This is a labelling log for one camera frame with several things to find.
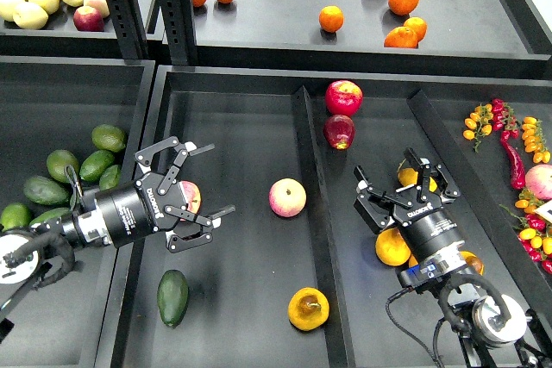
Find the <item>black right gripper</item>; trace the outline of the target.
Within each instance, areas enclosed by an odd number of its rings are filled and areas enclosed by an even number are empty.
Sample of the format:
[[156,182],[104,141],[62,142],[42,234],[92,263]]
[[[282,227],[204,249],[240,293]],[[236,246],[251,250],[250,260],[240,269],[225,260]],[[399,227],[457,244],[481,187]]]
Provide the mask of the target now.
[[383,190],[378,190],[360,165],[354,169],[356,199],[354,208],[374,234],[397,224],[406,245],[417,261],[435,256],[447,247],[460,248],[464,237],[455,220],[443,209],[461,191],[444,165],[433,165],[413,148],[404,151],[405,160],[417,173],[410,188],[403,191],[406,208],[396,205]]

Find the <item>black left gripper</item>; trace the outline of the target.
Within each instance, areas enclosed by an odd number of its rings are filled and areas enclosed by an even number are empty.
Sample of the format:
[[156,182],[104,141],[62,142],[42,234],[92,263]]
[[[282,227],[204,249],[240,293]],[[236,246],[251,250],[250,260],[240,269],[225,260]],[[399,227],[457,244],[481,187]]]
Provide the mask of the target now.
[[[156,153],[173,149],[176,156],[163,177],[151,171]],[[125,246],[158,232],[166,232],[166,249],[180,253],[212,242],[212,231],[222,218],[235,212],[230,204],[207,216],[181,209],[184,193],[176,177],[185,161],[192,156],[215,148],[214,144],[197,147],[193,142],[181,143],[176,136],[145,147],[135,153],[135,161],[144,174],[142,178],[120,187],[101,190],[95,195],[96,211],[104,221],[107,234],[115,247]],[[193,234],[179,235],[176,229],[182,222],[198,226]]]

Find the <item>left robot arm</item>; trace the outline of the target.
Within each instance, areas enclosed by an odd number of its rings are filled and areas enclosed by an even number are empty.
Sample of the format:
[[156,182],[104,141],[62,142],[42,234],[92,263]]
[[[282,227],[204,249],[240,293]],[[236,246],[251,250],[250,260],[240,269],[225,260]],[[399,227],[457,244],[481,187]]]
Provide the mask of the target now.
[[197,147],[171,136],[135,154],[140,177],[108,190],[83,190],[75,171],[67,168],[75,196],[72,209],[1,236],[1,282],[17,287],[1,305],[1,335],[14,327],[9,312],[31,290],[54,284],[73,271],[80,248],[119,248],[159,232],[165,233],[170,253],[211,242],[212,230],[234,206],[207,216],[192,212],[177,176],[187,159],[212,149],[212,144]]

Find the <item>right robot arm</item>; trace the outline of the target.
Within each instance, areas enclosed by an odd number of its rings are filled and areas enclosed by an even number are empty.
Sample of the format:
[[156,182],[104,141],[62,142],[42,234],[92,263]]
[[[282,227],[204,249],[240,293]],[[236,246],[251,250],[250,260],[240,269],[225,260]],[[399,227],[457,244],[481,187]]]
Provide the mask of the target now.
[[522,309],[462,256],[464,239],[445,209],[461,192],[447,168],[418,157],[411,148],[404,157],[417,178],[396,190],[381,190],[361,166],[354,169],[357,212],[378,236],[397,231],[417,261],[398,274],[401,289],[386,304],[410,292],[429,292],[436,299],[442,318],[431,346],[424,349],[437,367],[443,365],[438,352],[443,323],[456,333],[468,367],[496,366],[491,351],[506,346],[514,347],[521,367],[549,367],[551,340],[536,312]]

